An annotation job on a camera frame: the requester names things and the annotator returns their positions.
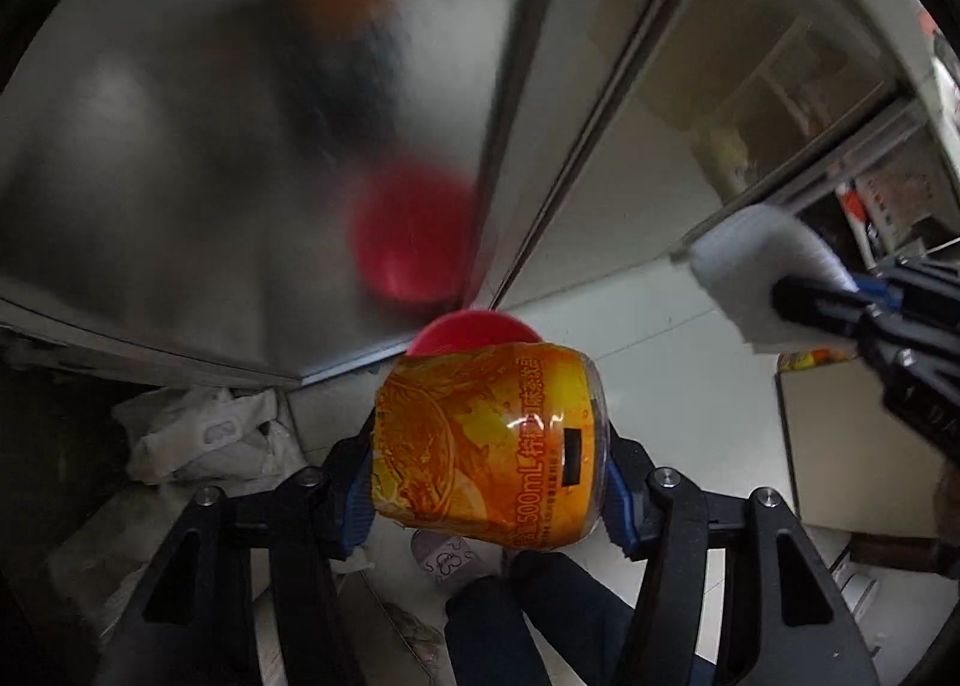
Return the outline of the white tissue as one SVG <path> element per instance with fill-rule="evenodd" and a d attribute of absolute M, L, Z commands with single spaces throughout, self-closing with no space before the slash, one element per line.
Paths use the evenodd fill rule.
<path fill-rule="evenodd" d="M 698 284 L 757 354 L 830 348 L 853 353 L 854 343 L 782 320 L 771 289 L 786 276 L 854 291 L 856 283 L 822 237 L 796 216 L 752 205 L 706 232 L 686 254 Z"/>

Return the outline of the orange plastic jar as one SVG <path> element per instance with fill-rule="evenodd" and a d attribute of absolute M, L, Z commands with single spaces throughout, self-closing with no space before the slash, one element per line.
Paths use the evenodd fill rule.
<path fill-rule="evenodd" d="M 601 377 L 576 349 L 405 356 L 377 392 L 374 509 L 505 548 L 563 548 L 596 527 L 609 442 Z"/>

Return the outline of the left purple slipper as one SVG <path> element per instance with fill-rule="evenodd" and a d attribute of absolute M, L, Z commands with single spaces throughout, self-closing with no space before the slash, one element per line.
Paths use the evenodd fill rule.
<path fill-rule="evenodd" d="M 498 569 L 459 535 L 416 530 L 410 553 L 421 571 L 448 595 L 457 594 L 474 580 L 498 574 Z"/>

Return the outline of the white plastic bag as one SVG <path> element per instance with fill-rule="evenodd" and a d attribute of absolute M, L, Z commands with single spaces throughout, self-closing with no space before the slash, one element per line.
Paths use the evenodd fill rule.
<path fill-rule="evenodd" d="M 132 480 L 212 483 L 231 494 L 267 491 L 306 466 L 283 393 L 161 388 L 121 403 Z"/>

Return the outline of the red plastic basin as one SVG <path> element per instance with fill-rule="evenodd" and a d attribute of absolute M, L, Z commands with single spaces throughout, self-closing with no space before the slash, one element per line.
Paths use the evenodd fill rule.
<path fill-rule="evenodd" d="M 489 346 L 540 343 L 542 337 L 527 323 L 498 310 L 456 310 L 438 317 L 421 330 L 407 356 L 429 358 L 443 354 L 470 353 Z"/>

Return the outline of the person's blue trouser legs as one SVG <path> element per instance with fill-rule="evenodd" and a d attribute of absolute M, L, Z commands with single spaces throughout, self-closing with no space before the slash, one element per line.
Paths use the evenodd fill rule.
<path fill-rule="evenodd" d="M 532 634 L 586 684 L 610 684 L 633 608 L 563 553 L 521 551 L 446 601 L 444 639 L 459 684 L 547 684 Z"/>

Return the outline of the steel cabinet door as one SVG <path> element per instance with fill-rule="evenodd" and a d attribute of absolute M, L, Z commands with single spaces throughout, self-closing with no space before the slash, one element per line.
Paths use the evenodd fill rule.
<path fill-rule="evenodd" d="M 293 385 L 492 305 L 647 0 L 60 0 L 2 92 L 2 325 Z"/>

